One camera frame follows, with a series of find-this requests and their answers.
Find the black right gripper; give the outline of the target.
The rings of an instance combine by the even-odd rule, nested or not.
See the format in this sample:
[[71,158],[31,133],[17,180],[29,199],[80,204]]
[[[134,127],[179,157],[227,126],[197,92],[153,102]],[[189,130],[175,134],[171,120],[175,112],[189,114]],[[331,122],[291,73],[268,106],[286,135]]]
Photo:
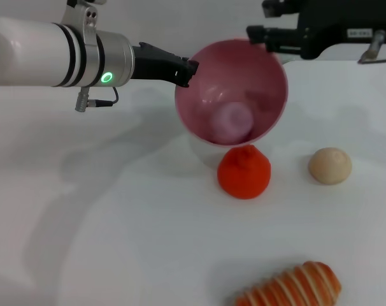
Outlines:
[[306,60],[333,45],[371,43],[375,32],[386,34],[386,1],[305,1],[300,10],[299,0],[264,0],[262,9],[265,17],[299,13],[297,27],[247,26],[250,43]]

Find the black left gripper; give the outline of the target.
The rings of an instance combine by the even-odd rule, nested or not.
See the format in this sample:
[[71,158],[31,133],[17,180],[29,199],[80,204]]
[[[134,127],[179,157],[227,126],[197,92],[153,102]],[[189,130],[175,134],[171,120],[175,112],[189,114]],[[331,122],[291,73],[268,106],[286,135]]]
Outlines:
[[162,80],[182,88],[188,88],[190,78],[199,67],[199,63],[188,57],[175,57],[174,54],[145,42],[133,46],[134,70],[132,79]]

